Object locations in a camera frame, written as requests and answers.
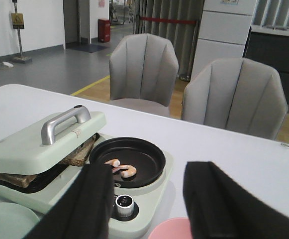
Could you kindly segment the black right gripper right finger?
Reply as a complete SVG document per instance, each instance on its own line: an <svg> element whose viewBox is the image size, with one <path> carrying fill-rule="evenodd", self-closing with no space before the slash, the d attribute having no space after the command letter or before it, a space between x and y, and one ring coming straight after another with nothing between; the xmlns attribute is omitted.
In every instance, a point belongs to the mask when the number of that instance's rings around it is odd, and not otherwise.
<svg viewBox="0 0 289 239"><path fill-rule="evenodd" d="M289 239L289 218L213 162L188 162L183 197L194 239Z"/></svg>

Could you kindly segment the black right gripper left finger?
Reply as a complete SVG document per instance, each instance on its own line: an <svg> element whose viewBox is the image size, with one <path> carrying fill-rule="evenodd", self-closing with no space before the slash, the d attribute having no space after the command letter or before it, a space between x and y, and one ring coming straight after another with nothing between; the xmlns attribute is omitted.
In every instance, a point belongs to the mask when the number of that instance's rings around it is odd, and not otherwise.
<svg viewBox="0 0 289 239"><path fill-rule="evenodd" d="M113 211L113 175L106 164L85 165L27 239L106 239Z"/></svg>

